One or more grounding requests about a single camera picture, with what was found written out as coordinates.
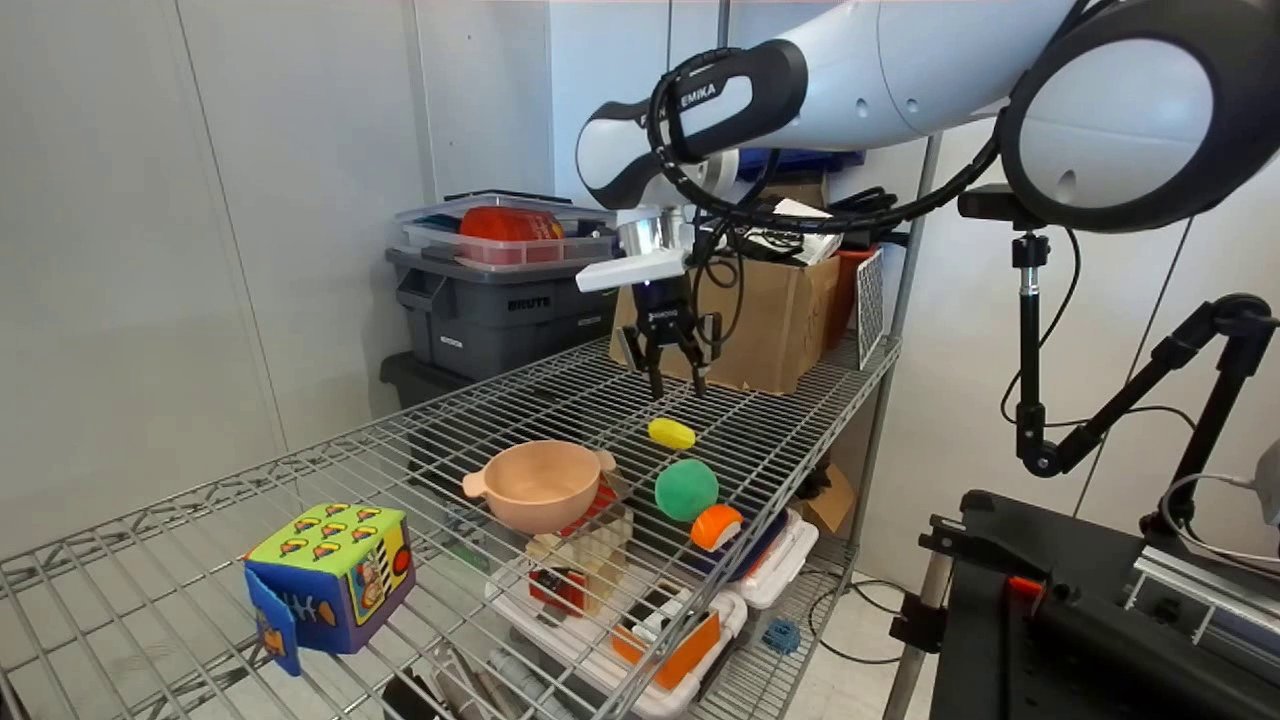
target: wire shelf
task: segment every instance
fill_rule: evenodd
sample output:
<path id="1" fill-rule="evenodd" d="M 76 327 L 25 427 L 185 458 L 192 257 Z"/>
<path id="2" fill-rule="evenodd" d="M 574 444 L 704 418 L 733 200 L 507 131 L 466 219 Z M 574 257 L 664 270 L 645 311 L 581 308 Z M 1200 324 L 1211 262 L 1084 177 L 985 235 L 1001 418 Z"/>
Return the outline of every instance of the wire shelf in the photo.
<path id="1" fill-rule="evenodd" d="M 519 653 L 484 585 L 524 550 L 524 541 L 467 505 L 456 479 L 538 434 L 607 447 L 634 512 L 628 562 L 709 605 L 889 368 L 892 343 L 866 368 L 852 346 L 842 346 L 798 397 L 725 387 L 693 397 L 671 382 L 653 400 L 645 374 L 607 362 L 600 343 L 584 343 L 7 555 L 0 558 L 0 708 L 85 720 L 408 714 L 388 701 L 388 684 L 402 681 L 446 714 L 624 714 L 693 620 L 671 624 L 607 696 L 581 684 L 581 662 L 596 647 L 581 647 L 574 662 Z M 645 440 L 658 410 L 702 427 L 702 458 L 715 467 L 722 499 L 747 515 L 725 555 L 702 555 L 686 544 L 686 529 L 653 508 L 653 479 L 675 458 Z M 405 508 L 418 585 L 362 653 L 304 653 L 304 676 L 284 676 L 256 647 L 242 555 L 300 508 L 328 499 Z M 737 673 L 704 686 L 702 714 L 780 714 L 805 654 L 737 653 Z"/>

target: black cable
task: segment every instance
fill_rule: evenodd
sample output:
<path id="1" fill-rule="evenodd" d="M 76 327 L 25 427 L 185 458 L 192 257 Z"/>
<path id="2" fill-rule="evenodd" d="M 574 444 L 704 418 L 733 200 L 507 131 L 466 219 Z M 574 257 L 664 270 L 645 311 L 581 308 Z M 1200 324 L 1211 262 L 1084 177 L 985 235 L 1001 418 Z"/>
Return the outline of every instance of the black cable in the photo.
<path id="1" fill-rule="evenodd" d="M 1090 0 L 1077 0 L 1072 10 L 1066 17 L 1066 25 L 1053 30 L 1053 40 L 1060 40 L 1066 30 L 1072 30 L 1079 21 L 1090 21 Z M 680 94 L 675 87 L 722 63 L 740 55 L 737 48 L 709 48 L 697 53 L 689 61 L 680 61 L 671 72 L 664 72 L 658 79 L 658 87 L 648 93 L 648 108 L 645 108 L 645 124 L 648 124 L 648 152 L 659 160 L 659 173 L 669 177 L 669 184 L 675 184 L 675 193 L 686 200 L 693 200 L 697 206 L 733 219 L 733 223 L 755 223 L 755 226 L 780 226 L 780 232 L 892 232 L 904 219 L 928 217 L 944 202 L 953 202 L 967 184 L 977 184 L 1001 156 L 1001 119 L 993 124 L 993 134 L 985 139 L 985 148 L 937 193 L 923 193 L 901 206 L 886 206 L 886 210 L 834 210 L 834 217 L 772 217 L 759 206 L 740 206 L 729 202 L 714 193 L 704 193 L 680 162 L 686 160 L 702 160 L 702 152 L 686 148 L 686 129 L 680 129 Z"/>
<path id="2" fill-rule="evenodd" d="M 1184 409 L 1173 409 L 1173 403 L 1140 403 L 1140 409 L 1134 409 L 1134 410 L 1125 410 L 1125 416 L 1162 416 L 1162 410 L 1184 418 L 1190 432 L 1200 427 Z"/>
<path id="3" fill-rule="evenodd" d="M 1162 281 L 1162 292 L 1155 292 L 1155 304 L 1152 304 L 1152 311 L 1149 311 L 1145 335 L 1135 338 L 1135 350 L 1134 350 L 1134 358 L 1129 358 L 1125 382 L 1134 381 L 1140 354 L 1149 350 L 1155 314 L 1162 314 L 1163 296 L 1169 296 L 1169 282 L 1173 282 L 1173 274 L 1178 274 L 1178 266 L 1180 266 L 1180 259 L 1184 259 L 1184 248 L 1190 248 L 1190 240 L 1194 240 L 1194 226 L 1196 226 L 1196 217 L 1184 223 L 1184 235 L 1180 235 L 1178 248 L 1173 248 L 1169 270 L 1163 270 L 1163 281 Z M 1093 450 L 1093 462 L 1090 462 L 1090 477 L 1084 477 L 1084 489 L 1079 489 L 1079 495 L 1077 495 L 1072 515 L 1079 515 L 1079 508 L 1084 508 L 1084 499 L 1090 499 L 1090 493 L 1093 493 L 1096 467 L 1104 462 L 1104 450 L 1110 450 L 1110 434 L 1100 440 L 1100 450 Z"/>
<path id="4" fill-rule="evenodd" d="M 1079 25 L 1084 21 L 1093 21 L 1096 10 L 1104 10 L 1104 9 L 1112 9 L 1115 0 L 1096 0 L 1096 2 L 1090 2 L 1084 10 L 1077 10 L 1079 17 Z"/>
<path id="5" fill-rule="evenodd" d="M 842 600 L 842 596 L 849 596 L 849 593 L 858 593 L 858 596 L 859 596 L 866 605 L 871 605 L 877 610 L 895 614 L 895 606 L 871 600 L 866 587 L 892 587 L 892 593 L 904 593 L 904 587 L 892 585 L 892 579 L 849 579 L 849 575 L 836 575 L 836 573 L 830 573 L 830 575 L 834 575 L 836 585 L 824 587 L 824 593 L 807 605 L 807 610 L 805 610 L 805 624 L 807 624 L 814 638 L 817 638 L 824 653 L 834 653 L 834 654 L 842 654 L 842 660 L 849 660 L 849 662 L 895 662 L 901 654 L 858 654 L 858 653 L 844 653 L 844 647 L 830 643 L 814 614 L 817 614 L 821 605 Z"/>
<path id="6" fill-rule="evenodd" d="M 1070 308 L 1072 308 L 1072 299 L 1077 299 L 1077 292 L 1079 292 L 1084 252 L 1079 252 L 1077 226 L 1070 226 L 1070 240 L 1072 240 L 1072 281 L 1070 281 L 1070 292 L 1066 292 L 1066 299 L 1055 304 L 1048 327 L 1039 331 L 1037 350 L 1039 350 L 1039 346 L 1053 338 L 1053 331 L 1066 324 L 1066 314 L 1070 314 Z M 1003 422 L 1017 422 L 1014 410 L 1007 410 L 1007 400 L 1014 400 L 1014 393 L 1017 393 L 1022 381 L 1026 381 L 1026 370 L 1014 370 L 1007 382 L 1003 382 L 1003 397 L 1001 397 L 1001 416 L 1003 416 Z"/>
<path id="7" fill-rule="evenodd" d="M 755 200 L 759 200 L 759 193 L 772 184 L 772 177 L 775 177 L 775 169 L 780 169 L 780 156 L 783 156 L 783 152 L 769 152 L 759 177 L 755 177 L 754 188 L 740 196 L 740 202 L 755 202 Z M 740 324 L 740 314 L 743 314 L 747 266 L 743 266 L 743 257 L 740 257 L 737 248 L 715 252 L 722 235 L 729 235 L 729 240 L 737 235 L 725 219 L 704 219 L 704 217 L 697 217 L 697 232 L 704 235 L 709 248 L 702 248 L 702 259 L 697 259 L 697 266 L 689 270 L 689 314 L 702 319 L 702 286 L 704 286 L 704 274 L 709 274 L 715 286 L 733 286 L 733 292 L 737 292 L 737 296 L 733 296 L 733 319 L 729 319 L 729 327 L 725 327 L 722 338 L 715 338 L 715 343 L 729 343 L 733 331 L 737 331 L 737 324 Z"/>

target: small toy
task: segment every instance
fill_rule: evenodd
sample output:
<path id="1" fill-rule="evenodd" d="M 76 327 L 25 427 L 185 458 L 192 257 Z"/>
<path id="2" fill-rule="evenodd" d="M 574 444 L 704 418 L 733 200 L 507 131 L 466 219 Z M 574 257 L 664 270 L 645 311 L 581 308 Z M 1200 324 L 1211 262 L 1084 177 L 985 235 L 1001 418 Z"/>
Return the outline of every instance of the small toy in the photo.
<path id="1" fill-rule="evenodd" d="M 653 499 L 669 521 L 693 524 L 697 512 L 722 499 L 722 479 L 704 458 L 689 457 L 658 477 Z"/>
<path id="2" fill-rule="evenodd" d="M 737 512 L 733 505 L 709 505 L 704 512 L 697 512 L 689 541 L 702 550 L 722 550 L 729 541 L 737 541 L 740 529 L 743 512 Z"/>
<path id="3" fill-rule="evenodd" d="M 243 585 L 284 673 L 297 647 L 357 653 L 413 587 L 405 512 L 315 505 L 243 555 Z"/>
<path id="4" fill-rule="evenodd" d="M 693 596 L 686 587 L 659 585 L 640 605 L 628 606 L 628 614 L 612 626 L 612 653 L 624 662 L 640 662 L 645 653 L 680 620 L 693 610 Z M 658 666 L 658 686 L 671 693 L 693 666 L 704 662 L 709 653 L 725 638 L 722 610 L 702 610 L 693 631 L 664 654 Z"/>
<path id="5" fill-rule="evenodd" d="M 780 654 L 793 654 L 799 647 L 799 626 L 793 620 L 772 620 L 765 626 L 765 643 Z"/>
<path id="6" fill-rule="evenodd" d="M 648 440 L 658 447 L 669 447 L 669 450 L 693 450 L 697 447 L 697 432 L 689 422 L 680 422 L 675 416 L 653 416 L 648 418 Z"/>

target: black storage bin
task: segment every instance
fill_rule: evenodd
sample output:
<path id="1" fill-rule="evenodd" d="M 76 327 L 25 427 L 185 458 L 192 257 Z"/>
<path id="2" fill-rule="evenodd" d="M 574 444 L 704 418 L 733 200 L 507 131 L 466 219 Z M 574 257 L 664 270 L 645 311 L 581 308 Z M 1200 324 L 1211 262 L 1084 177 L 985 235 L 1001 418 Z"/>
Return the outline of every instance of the black storage bin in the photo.
<path id="1" fill-rule="evenodd" d="M 434 368 L 413 350 L 388 354 L 375 374 L 398 387 L 402 409 L 425 403 L 467 382 L 466 374 Z"/>
<path id="2" fill-rule="evenodd" d="M 388 248 L 413 350 L 467 381 L 607 331 L 618 292 L 575 292 L 575 262 L 484 270 Z"/>

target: orange bowl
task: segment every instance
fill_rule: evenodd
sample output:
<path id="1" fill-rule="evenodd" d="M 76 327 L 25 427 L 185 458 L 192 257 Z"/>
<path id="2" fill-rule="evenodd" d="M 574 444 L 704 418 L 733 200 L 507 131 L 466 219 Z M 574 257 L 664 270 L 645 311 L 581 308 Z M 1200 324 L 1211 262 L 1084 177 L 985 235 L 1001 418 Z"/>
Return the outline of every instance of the orange bowl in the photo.
<path id="1" fill-rule="evenodd" d="M 612 470 L 607 450 L 565 440 L 532 440 L 495 450 L 484 470 L 466 477 L 467 495 L 484 495 L 495 524 L 516 530 L 565 530 L 581 521 Z"/>

